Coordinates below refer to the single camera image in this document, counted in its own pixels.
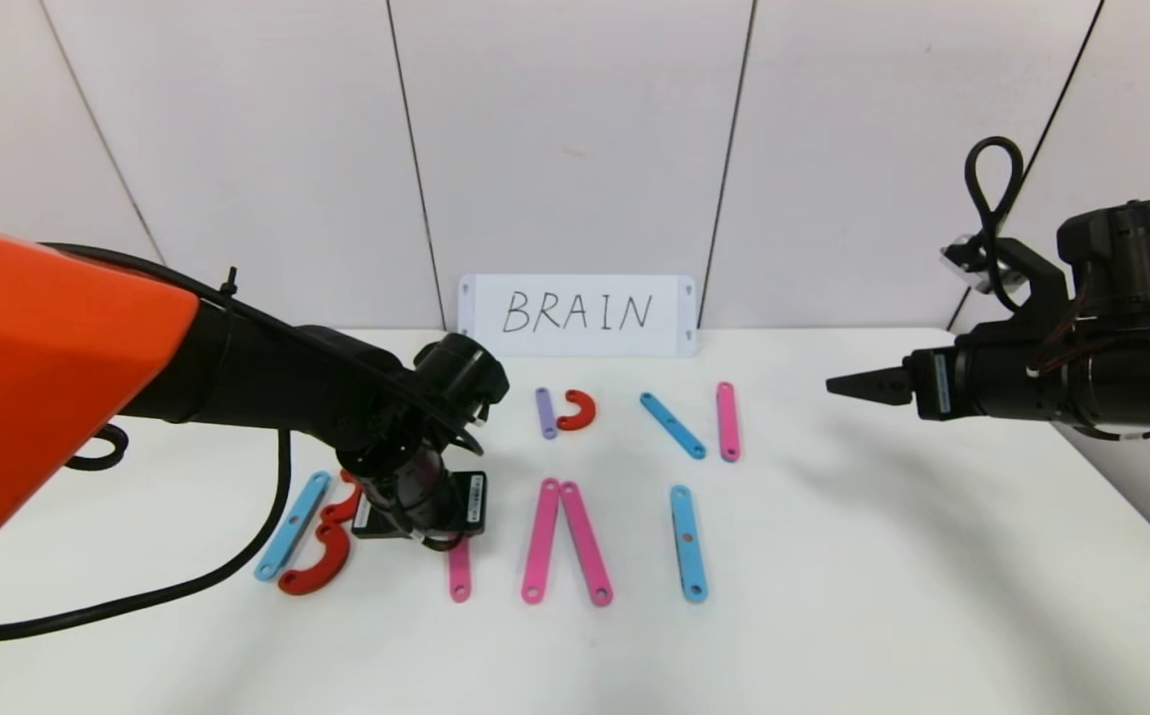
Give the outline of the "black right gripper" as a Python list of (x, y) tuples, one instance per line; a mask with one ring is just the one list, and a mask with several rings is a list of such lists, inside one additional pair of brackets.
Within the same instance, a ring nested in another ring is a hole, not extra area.
[(917, 349), (903, 366), (834, 376), (825, 389), (873, 403), (912, 403), (923, 420), (991, 417), (1067, 420), (1063, 371), (1026, 372), (1038, 344), (1029, 339), (960, 336), (950, 346)]

